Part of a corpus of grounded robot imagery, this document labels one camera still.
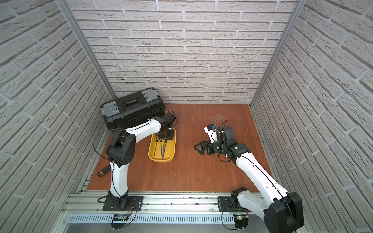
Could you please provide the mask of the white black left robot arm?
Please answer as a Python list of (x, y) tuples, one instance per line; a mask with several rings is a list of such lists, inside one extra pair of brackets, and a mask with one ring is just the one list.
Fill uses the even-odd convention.
[(106, 153), (111, 166), (108, 199), (115, 205), (124, 208), (128, 203), (127, 175), (138, 142), (151, 136), (148, 157), (157, 163), (173, 160), (177, 136), (174, 126), (177, 121), (174, 112), (168, 111), (164, 116), (155, 116), (138, 126), (114, 131)]

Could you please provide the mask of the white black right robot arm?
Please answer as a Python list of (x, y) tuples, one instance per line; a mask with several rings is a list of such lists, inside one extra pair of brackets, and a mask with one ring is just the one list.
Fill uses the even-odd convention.
[(271, 233), (293, 233), (304, 226), (303, 202), (296, 192), (288, 192), (260, 165), (251, 150), (238, 143), (230, 126), (210, 124), (204, 128), (208, 141), (201, 141), (194, 149), (201, 155), (224, 155), (256, 186), (261, 197), (245, 187), (231, 192), (220, 206), (220, 212), (243, 209), (260, 217)]

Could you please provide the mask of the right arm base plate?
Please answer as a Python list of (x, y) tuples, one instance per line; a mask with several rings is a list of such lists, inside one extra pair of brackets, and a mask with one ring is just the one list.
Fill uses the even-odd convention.
[(248, 212), (249, 210), (243, 208), (238, 201), (238, 195), (244, 191), (248, 191), (249, 194), (252, 194), (245, 187), (235, 189), (230, 193), (230, 196), (218, 196), (218, 209), (220, 212), (223, 211), (236, 211), (236, 212)]

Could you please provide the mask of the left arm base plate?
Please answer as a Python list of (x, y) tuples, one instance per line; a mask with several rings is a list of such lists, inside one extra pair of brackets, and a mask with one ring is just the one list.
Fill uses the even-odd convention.
[(143, 196), (128, 196), (128, 192), (122, 197), (116, 197), (108, 192), (103, 205), (103, 211), (141, 211)]

